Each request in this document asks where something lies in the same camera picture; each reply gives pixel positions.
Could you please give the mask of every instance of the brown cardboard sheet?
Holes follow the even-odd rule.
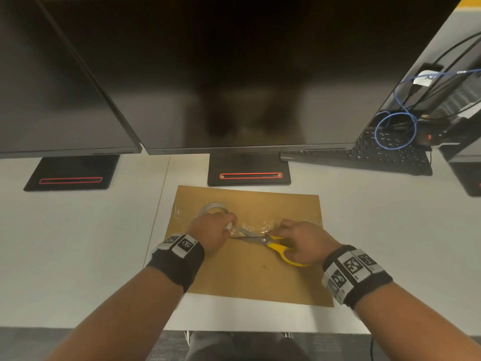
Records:
[[[184,232],[202,207],[214,202],[236,213],[238,226],[258,232],[278,226],[283,218],[322,223],[316,195],[179,186],[165,237]],[[228,239],[217,253],[206,256],[189,292],[333,307],[322,275],[318,265],[295,267],[270,248]]]

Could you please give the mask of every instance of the black keyboard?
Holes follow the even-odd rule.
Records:
[[[409,134],[378,132],[378,140],[383,146],[398,147],[406,142],[406,135]],[[352,150],[282,152],[280,159],[410,175],[432,175],[431,164],[424,149],[415,145],[409,145],[396,151],[383,149],[374,140],[373,129],[366,130]]]

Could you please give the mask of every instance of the yellow scissors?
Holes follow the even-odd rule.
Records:
[[[297,267],[307,267],[309,265],[303,265],[302,263],[297,263],[289,260],[284,252],[288,249],[293,249],[291,247],[287,247],[283,244],[280,244],[279,241],[284,239],[282,237],[274,237],[271,235],[261,235],[261,234],[256,234],[251,232],[250,230],[246,230],[244,228],[238,228],[237,229],[239,232],[244,234],[245,236],[241,237],[229,237],[232,239],[238,239],[241,241],[246,241],[249,243],[255,243],[255,244],[263,244],[266,245],[269,248],[272,248],[274,251],[278,252],[280,254],[280,258],[282,258],[285,262],[292,266],[297,266]]]

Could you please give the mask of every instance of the red accent strip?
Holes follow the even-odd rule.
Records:
[[[60,184],[98,184],[103,177],[64,177],[64,178],[42,178],[39,185],[60,185]]]
[[[222,177],[229,175],[277,175],[271,177]],[[221,180],[242,180],[242,179],[256,179],[256,178],[283,178],[282,172],[250,172],[250,173],[221,173],[219,175]]]

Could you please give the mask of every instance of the pants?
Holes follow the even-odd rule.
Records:
[[[310,360],[293,339],[286,338],[281,333],[195,331],[190,336],[186,361],[225,361],[238,358]]]

